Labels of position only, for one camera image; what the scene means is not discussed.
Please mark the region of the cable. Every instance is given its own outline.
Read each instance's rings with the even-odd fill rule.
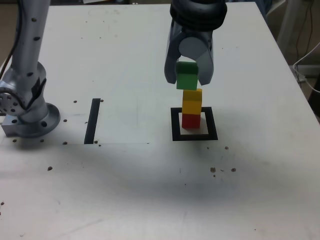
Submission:
[[[310,11],[310,17],[311,17],[311,33],[309,35],[309,40],[308,40],[308,44],[307,44],[307,47],[306,47],[306,51],[305,51],[305,54],[304,56],[307,54],[308,52],[308,48],[309,48],[309,44],[310,44],[310,40],[311,40],[311,35],[312,35],[312,32],[313,32],[313,22],[312,22],[312,11],[311,11],[311,7],[314,3],[314,0],[311,0],[309,5],[306,7],[306,11],[305,11],[305,15],[304,15],[304,20],[303,20],[303,24],[301,26],[301,29],[299,31],[299,35],[298,35],[298,38],[296,40],[296,44],[295,44],[295,50],[296,50],[296,60],[298,60],[300,57],[299,57],[299,50],[298,50],[298,43],[299,43],[299,40],[300,40],[300,36],[301,36],[301,33],[305,27],[305,23],[306,23],[306,20],[307,20],[307,16],[308,16],[308,10]],[[301,88],[301,81],[300,81],[300,78],[299,78],[299,75],[296,73],[296,78],[297,78],[297,82]]]
[[[297,64],[299,64],[304,58],[306,58],[310,53],[312,53],[319,45],[320,45],[320,42],[319,42],[308,54],[306,54],[304,57],[302,57],[302,58],[299,59],[295,64],[292,65],[292,66],[293,66],[293,70],[296,72],[296,74],[303,76],[300,72],[298,72],[298,70],[296,70]],[[309,87],[310,87],[313,91],[315,91],[315,92],[317,92],[317,93],[320,93],[320,91],[314,89],[314,88],[310,85],[310,83],[308,82],[307,79],[305,79],[305,82],[309,85]]]
[[[19,42],[19,39],[20,39],[20,35],[21,35],[21,29],[22,29],[22,3],[21,3],[21,0],[18,0],[17,3],[18,3],[18,10],[19,10],[19,23],[18,23],[17,34],[16,34],[16,37],[15,37],[13,46],[12,46],[12,48],[10,50],[10,53],[9,53],[7,59],[5,60],[3,66],[2,66],[2,69],[1,69],[1,72],[0,72],[0,80],[2,79],[2,77],[4,75],[4,72],[6,70],[6,67],[8,65],[9,60],[11,59],[12,55],[14,54],[14,52],[15,52],[15,50],[17,48],[17,45],[18,45],[18,42]]]

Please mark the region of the table surface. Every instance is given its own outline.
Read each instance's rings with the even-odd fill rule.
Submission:
[[[0,239],[320,238],[319,123],[257,6],[227,6],[202,88],[219,140],[197,142],[172,141],[169,5],[50,7],[39,61],[61,122],[15,143],[1,131]]]

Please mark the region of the toy block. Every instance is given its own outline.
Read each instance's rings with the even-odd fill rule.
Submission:
[[[198,76],[195,74],[180,73],[176,79],[176,89],[193,90],[197,89]]]
[[[178,61],[175,66],[177,74],[198,74],[198,65],[196,62]]]
[[[183,90],[182,113],[183,114],[201,114],[202,89],[196,91]]]
[[[182,114],[200,115],[201,107],[202,107],[201,101],[183,101]]]
[[[196,62],[179,61],[176,63],[176,89],[196,90],[198,84],[198,66]]]
[[[202,89],[198,88],[196,91],[183,90],[183,101],[200,101],[202,102]]]
[[[200,128],[201,115],[182,114],[183,129],[198,129]]]

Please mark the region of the black square outline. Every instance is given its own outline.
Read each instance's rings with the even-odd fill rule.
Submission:
[[[171,128],[172,141],[210,141],[218,140],[214,115],[210,106],[202,107],[201,112],[205,114],[206,127],[208,134],[182,134],[180,133],[179,113],[182,107],[171,107]]]

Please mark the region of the green block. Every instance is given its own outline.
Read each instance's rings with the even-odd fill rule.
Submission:
[[[197,90],[198,76],[196,74],[178,74],[176,89]]]
[[[198,65],[196,62],[178,61],[175,72],[177,75],[176,89],[197,90]]]
[[[178,61],[175,72],[177,74],[198,74],[198,65],[196,62]]]

